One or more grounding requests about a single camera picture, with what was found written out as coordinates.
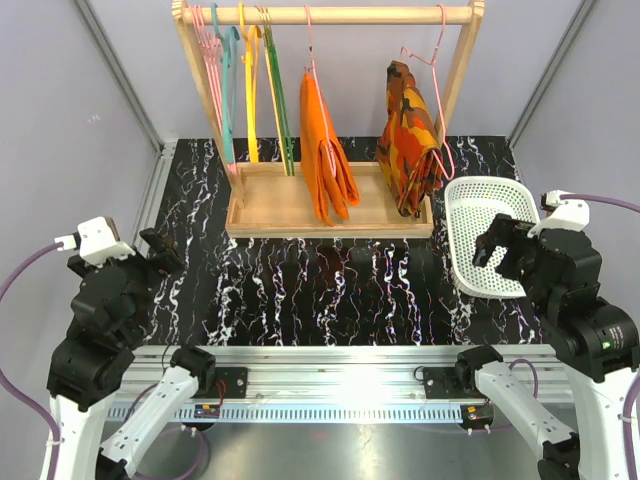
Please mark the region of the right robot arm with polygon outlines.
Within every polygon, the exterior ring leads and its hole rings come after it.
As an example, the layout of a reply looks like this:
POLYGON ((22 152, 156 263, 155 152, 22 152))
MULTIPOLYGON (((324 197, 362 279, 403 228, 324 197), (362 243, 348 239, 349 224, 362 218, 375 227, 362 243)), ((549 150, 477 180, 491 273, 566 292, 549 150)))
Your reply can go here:
POLYGON ((521 284, 544 340, 566 373, 578 427, 559 421, 514 379, 491 346, 459 354, 456 389, 482 395, 532 450, 542 479, 636 479, 635 411, 639 396, 639 331, 621 308, 599 294, 602 257, 582 231, 546 228, 498 214, 478 236, 474 265, 506 252, 496 271, 521 284))

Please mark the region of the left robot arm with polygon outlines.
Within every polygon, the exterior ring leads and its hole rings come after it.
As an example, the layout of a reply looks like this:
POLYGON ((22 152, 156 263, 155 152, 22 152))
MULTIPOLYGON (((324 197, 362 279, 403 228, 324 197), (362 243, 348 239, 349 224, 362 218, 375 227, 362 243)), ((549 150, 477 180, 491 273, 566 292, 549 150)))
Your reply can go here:
POLYGON ((205 397, 217 383, 216 360, 193 346, 179 347, 146 400, 110 438, 109 410, 149 326, 151 290, 184 262, 173 242, 153 228, 140 233, 143 256, 120 240, 105 219, 79 226, 67 267, 81 279, 71 301, 64 340, 47 378, 58 423, 49 455, 57 479, 131 479, 148 449, 183 403, 205 397))

